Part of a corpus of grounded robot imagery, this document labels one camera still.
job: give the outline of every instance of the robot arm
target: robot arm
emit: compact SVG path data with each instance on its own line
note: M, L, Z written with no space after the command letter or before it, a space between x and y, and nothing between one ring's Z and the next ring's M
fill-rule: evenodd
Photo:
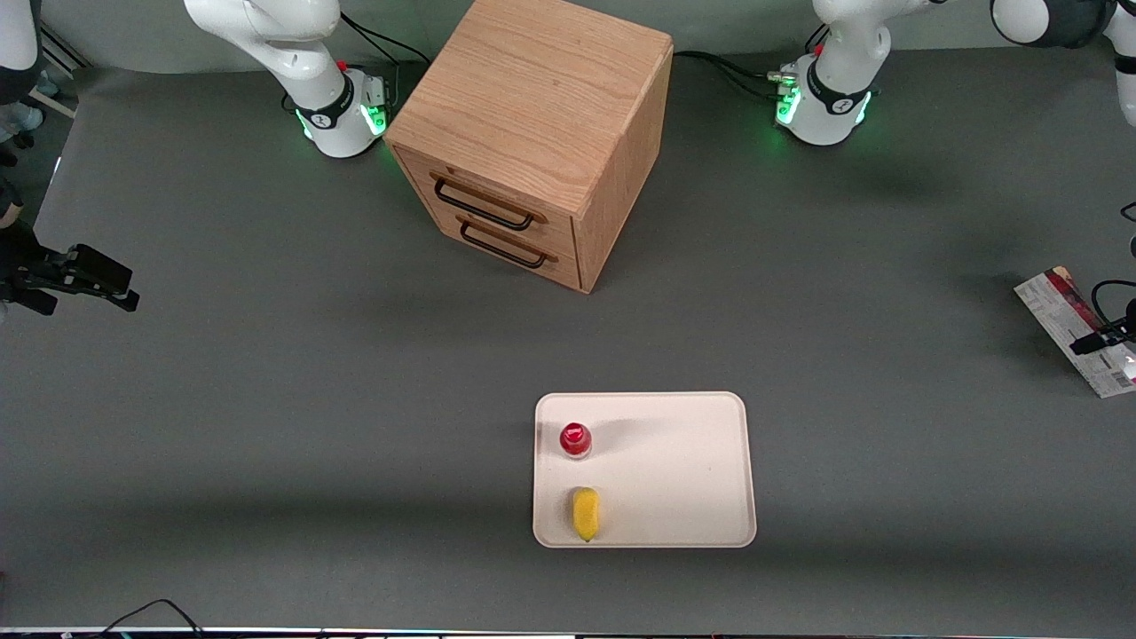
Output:
M0 0L0 105L35 86L40 42L28 0Z
M0 0L0 66L11 70L32 68L40 57L35 22L27 0Z
M1131 0L991 0L1003 38L1025 47L1076 49L1102 33L1117 50L1117 88L1136 126L1136 3Z
M324 153L354 156L383 134L383 80L341 68L321 42L340 22L339 0L185 0L185 8L276 76Z
M1117 7L1116 15L1104 35L1117 50L1117 89L1120 93L1120 109L1128 124L1136 126L1136 13L1127 7ZM1136 243L1133 244L1136 255Z
M945 0L813 0L832 30L822 51L782 67L788 78L777 124L817 146L836 144L863 119L871 85L892 51L885 23Z

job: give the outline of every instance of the small bottle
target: small bottle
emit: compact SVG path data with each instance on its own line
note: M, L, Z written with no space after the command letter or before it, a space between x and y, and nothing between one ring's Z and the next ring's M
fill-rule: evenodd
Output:
M583 459L592 451L592 431L573 422L560 431L560 448L573 459Z

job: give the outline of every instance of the black metal handle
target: black metal handle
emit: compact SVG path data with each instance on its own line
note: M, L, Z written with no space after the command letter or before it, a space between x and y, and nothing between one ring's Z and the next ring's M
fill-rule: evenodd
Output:
M528 229L529 224L533 223L533 214L526 215L525 219L521 222L509 222L508 219L501 217L500 215L493 215L492 213L477 208L474 205L469 205L457 198L451 198L450 196L446 196L445 193L442 192L443 186L445 186L445 177L438 177L437 182L434 183L434 194L437 196L437 199L442 200L443 202L450 206L456 206L466 213L476 215L477 217L484 219L488 219L494 224L500 224L501 226L504 226L510 231L524 231L525 229Z
M549 257L549 256L546 256L544 254L541 254L540 259L536 259L535 262L528 262L527 259L521 259L521 258L512 255L511 252L509 252L507 250L499 249L499 248L494 247L493 244L491 244L488 242L483 242L482 240L478 240L477 238L471 236L469 233L466 233L466 231L468 231L468 230L469 230L469 223L468 222L462 222L461 223L461 239L462 240L466 240L467 242L469 242L470 244L474 244L475 247L483 248L483 249L490 251L493 255L501 256L501 257L508 259L509 262L511 262L513 264L519 264L520 266L524 266L525 268L532 268L533 271L535 271L535 269L540 268L541 265L544 264L544 260Z

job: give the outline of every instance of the yellow sponge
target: yellow sponge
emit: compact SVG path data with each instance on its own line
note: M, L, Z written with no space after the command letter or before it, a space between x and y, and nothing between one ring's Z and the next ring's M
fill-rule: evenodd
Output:
M571 523L584 541L591 541L600 532L600 493L595 489L577 488L573 493Z

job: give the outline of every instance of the wooden drawer unit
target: wooden drawer unit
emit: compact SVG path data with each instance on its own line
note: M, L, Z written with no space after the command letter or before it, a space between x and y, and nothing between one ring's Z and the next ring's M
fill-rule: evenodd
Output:
M477 0L386 132L438 229L591 292L659 155L670 36Z

